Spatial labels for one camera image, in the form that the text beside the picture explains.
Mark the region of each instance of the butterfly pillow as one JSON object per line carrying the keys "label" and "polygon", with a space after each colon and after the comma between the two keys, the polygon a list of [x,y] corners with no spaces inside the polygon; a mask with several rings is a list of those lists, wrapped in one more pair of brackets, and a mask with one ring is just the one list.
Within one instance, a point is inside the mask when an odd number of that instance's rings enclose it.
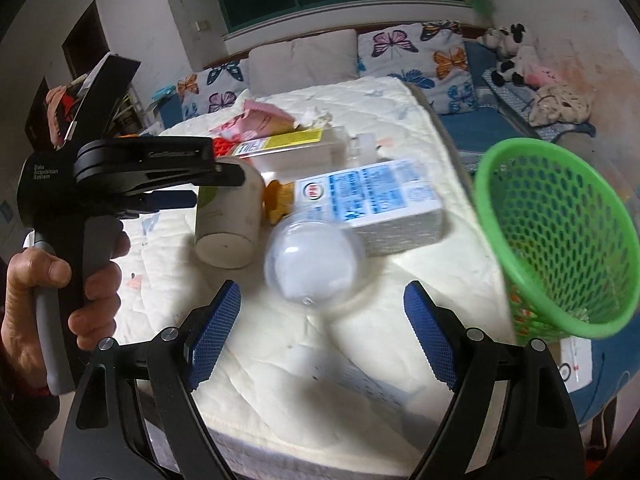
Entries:
{"label": "butterfly pillow", "polygon": [[248,63],[245,59],[229,61],[188,76],[178,83],[184,120],[233,106],[247,88]]}
{"label": "butterfly pillow", "polygon": [[439,114],[476,109],[458,22],[397,25],[358,37],[360,76],[391,76],[422,90]]}

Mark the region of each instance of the paper cup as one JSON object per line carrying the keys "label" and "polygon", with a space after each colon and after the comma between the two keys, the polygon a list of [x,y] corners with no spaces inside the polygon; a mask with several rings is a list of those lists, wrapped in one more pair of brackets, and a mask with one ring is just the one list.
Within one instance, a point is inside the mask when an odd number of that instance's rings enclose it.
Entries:
{"label": "paper cup", "polygon": [[209,265],[239,269],[251,262],[258,243],[264,180],[240,158],[220,156],[216,161],[238,164],[245,180],[242,187],[200,187],[195,251]]}

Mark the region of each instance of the white quilt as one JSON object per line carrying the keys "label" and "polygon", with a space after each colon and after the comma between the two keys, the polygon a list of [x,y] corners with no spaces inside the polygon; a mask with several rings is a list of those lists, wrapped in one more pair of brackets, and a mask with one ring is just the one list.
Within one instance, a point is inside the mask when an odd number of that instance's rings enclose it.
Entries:
{"label": "white quilt", "polygon": [[[163,135],[206,136],[239,113],[244,98]],[[199,262],[194,210],[126,221],[132,248],[118,260],[124,280],[116,338],[121,344],[150,339],[208,304],[225,279],[236,280],[240,315],[212,377],[194,393],[206,424],[250,446],[322,466],[407,476],[442,420],[450,392],[434,378],[407,321],[404,287],[420,280],[465,325],[512,342],[500,268],[430,116],[400,81],[363,78],[265,101],[297,117],[310,107],[328,110],[334,125],[351,135],[374,132],[382,156],[423,162],[446,208],[444,239],[370,259],[364,290],[338,307],[306,312],[266,289],[260,255],[240,270]],[[267,234],[265,228],[263,241]]]}

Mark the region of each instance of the basket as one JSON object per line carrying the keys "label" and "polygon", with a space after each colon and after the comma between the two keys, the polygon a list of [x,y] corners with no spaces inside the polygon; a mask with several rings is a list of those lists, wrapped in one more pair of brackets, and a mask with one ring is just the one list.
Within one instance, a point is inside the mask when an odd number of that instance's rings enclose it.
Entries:
{"label": "basket", "polygon": [[622,330],[640,296],[640,244],[591,166],[542,140],[509,139],[486,152],[475,187],[520,343]]}

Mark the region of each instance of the tissue package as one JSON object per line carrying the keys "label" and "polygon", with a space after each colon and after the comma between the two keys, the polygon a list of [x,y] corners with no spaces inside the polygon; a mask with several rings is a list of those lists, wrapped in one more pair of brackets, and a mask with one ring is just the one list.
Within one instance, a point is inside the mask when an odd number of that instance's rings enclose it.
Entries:
{"label": "tissue package", "polygon": [[442,237],[442,202],[426,168],[412,160],[297,180],[294,213],[347,222],[369,256],[415,249]]}

